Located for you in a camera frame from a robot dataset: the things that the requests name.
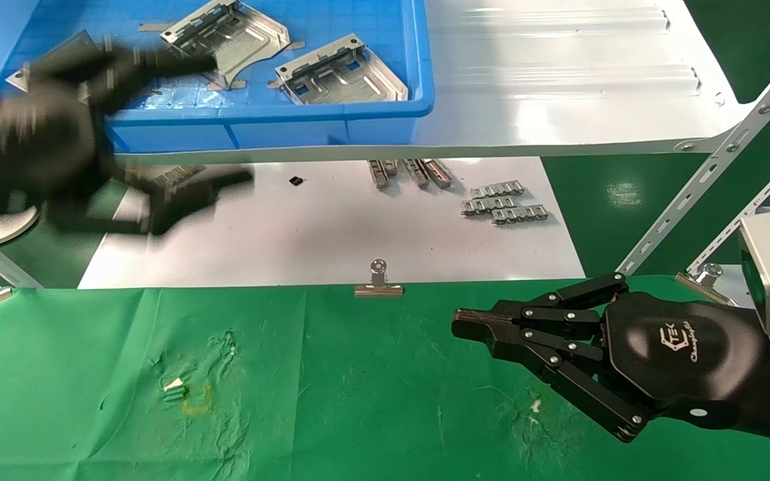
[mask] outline white table surface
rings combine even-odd
[[[392,283],[584,276],[539,158],[442,162],[455,178],[447,191],[418,189],[402,168],[377,191],[364,161],[257,164],[254,188],[223,192],[214,211],[165,237],[107,235],[80,288],[365,283],[376,258]],[[528,190],[522,204],[546,206],[547,221],[498,227],[461,216],[468,188],[511,179]],[[116,216],[140,208],[131,191]]]

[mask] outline green floor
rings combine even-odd
[[[739,100],[754,100],[770,82],[770,2],[686,3]],[[587,276],[614,270],[704,159],[702,154],[544,158]],[[768,179],[770,123],[639,273],[685,268]],[[98,211],[113,213],[120,196],[121,188],[111,188]],[[41,224],[3,250],[43,285],[76,287],[99,241],[97,235],[56,236]],[[734,262],[731,243],[715,259]]]

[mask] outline green tablecloth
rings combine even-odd
[[[769,439],[658,420],[623,445],[450,334],[457,307],[562,284],[17,292],[0,304],[0,479],[770,478]],[[189,397],[163,401],[178,375]]]

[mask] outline sheet metal part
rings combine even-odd
[[[438,159],[425,158],[424,167],[427,170],[427,174],[430,175],[430,179],[432,179],[439,188],[449,188],[453,183],[453,177],[447,172],[446,168],[441,165],[441,162],[439,162]]]
[[[150,181],[161,188],[173,188],[173,186],[178,186],[205,170],[207,168],[204,165],[178,165]]]
[[[215,55],[218,68],[205,75],[223,88],[243,68],[290,45],[284,25],[238,0],[212,0],[159,36],[183,57]]]
[[[355,297],[403,297],[403,286],[389,285],[385,271],[388,263],[376,259],[370,263],[370,284],[355,286]]]
[[[385,173],[388,177],[394,177],[397,175],[397,170],[400,167],[397,161],[393,158],[382,159],[382,165],[385,167]]]
[[[409,89],[351,33],[278,68],[282,91],[297,104],[408,100]]]
[[[368,160],[370,165],[370,176],[373,177],[373,183],[376,188],[381,190],[388,187],[388,175],[385,173],[385,166],[381,160]]]
[[[10,74],[5,81],[23,92],[28,92],[28,77],[31,66],[47,68],[59,63],[72,63],[74,59],[82,58],[86,53],[91,53],[96,49],[97,43],[94,43],[94,39],[91,38],[91,35],[88,35],[88,30],[78,31],[72,37],[45,53],[43,57],[33,61],[33,63],[25,64],[23,68],[19,68],[15,73]],[[87,100],[88,86],[86,84],[80,85],[76,95],[80,102]]]
[[[492,210],[492,223],[495,223],[496,225],[544,221],[546,219],[548,219],[548,211],[542,204],[517,205],[516,207]]]
[[[462,201],[462,215],[476,216],[480,214],[489,214],[494,209],[505,209],[508,207],[518,207],[516,199],[507,197],[492,198],[473,198],[472,200]]]
[[[525,186],[518,180],[508,180],[480,188],[471,189],[471,198],[500,197],[502,195],[522,195],[525,194]]]
[[[430,175],[427,174],[426,168],[424,168],[424,162],[421,162],[419,158],[407,158],[403,159],[403,165],[406,165],[406,170],[409,171],[409,177],[415,181],[415,185],[419,189],[425,189],[430,186]]]

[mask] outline metal connector strip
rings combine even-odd
[[[516,199],[507,197],[492,198],[474,198],[474,200],[462,201],[462,215],[476,216],[479,214],[489,214],[494,209],[505,209],[508,207],[518,207]]]
[[[492,210],[492,223],[502,225],[516,222],[544,221],[548,219],[548,211],[542,204],[517,205],[507,209]]]
[[[403,160],[403,164],[406,165],[409,176],[412,177],[418,188],[425,189],[430,186],[430,175],[424,168],[424,162],[421,162],[419,158],[407,158]]]
[[[502,195],[525,194],[525,186],[518,180],[508,180],[471,189],[471,198],[500,197]]]
[[[445,170],[444,166],[441,165],[441,162],[439,162],[438,159],[425,158],[424,167],[427,168],[427,173],[430,175],[430,178],[433,180],[433,182],[439,186],[439,188],[449,188],[449,186],[453,183],[453,177],[447,172],[447,170]]]
[[[382,165],[381,160],[368,160],[367,164],[370,167],[370,176],[373,177],[373,183],[376,184],[376,188],[381,190],[388,187],[388,176],[385,174],[385,166]]]

